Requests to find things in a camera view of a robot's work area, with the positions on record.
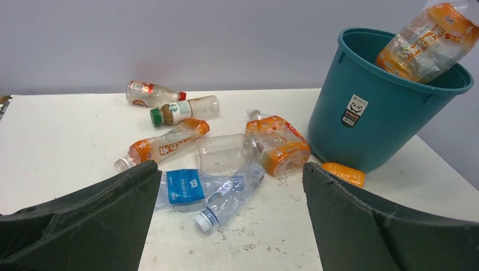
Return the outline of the clear bottle white cap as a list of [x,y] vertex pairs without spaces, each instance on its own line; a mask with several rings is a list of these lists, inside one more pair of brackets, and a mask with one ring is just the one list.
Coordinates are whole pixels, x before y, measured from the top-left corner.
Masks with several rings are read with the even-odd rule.
[[195,216],[204,233],[227,224],[262,183],[266,171],[259,163],[248,163],[204,200],[204,209]]

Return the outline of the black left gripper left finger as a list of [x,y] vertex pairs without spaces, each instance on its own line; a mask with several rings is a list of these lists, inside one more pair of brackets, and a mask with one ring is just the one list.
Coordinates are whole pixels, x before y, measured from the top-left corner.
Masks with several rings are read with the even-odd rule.
[[161,177],[147,161],[1,216],[1,269],[137,270]]

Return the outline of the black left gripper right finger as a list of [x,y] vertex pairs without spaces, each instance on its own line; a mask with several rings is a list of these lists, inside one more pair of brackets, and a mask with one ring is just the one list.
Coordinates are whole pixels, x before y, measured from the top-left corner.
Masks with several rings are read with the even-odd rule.
[[478,223],[433,215],[308,162],[303,190],[324,270],[477,270]]

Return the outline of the large orange label bottle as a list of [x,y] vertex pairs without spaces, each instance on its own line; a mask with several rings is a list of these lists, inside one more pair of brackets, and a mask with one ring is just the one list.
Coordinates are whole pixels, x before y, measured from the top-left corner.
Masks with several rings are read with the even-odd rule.
[[407,80],[428,83],[464,58],[478,42],[478,1],[426,8],[380,51],[376,65]]

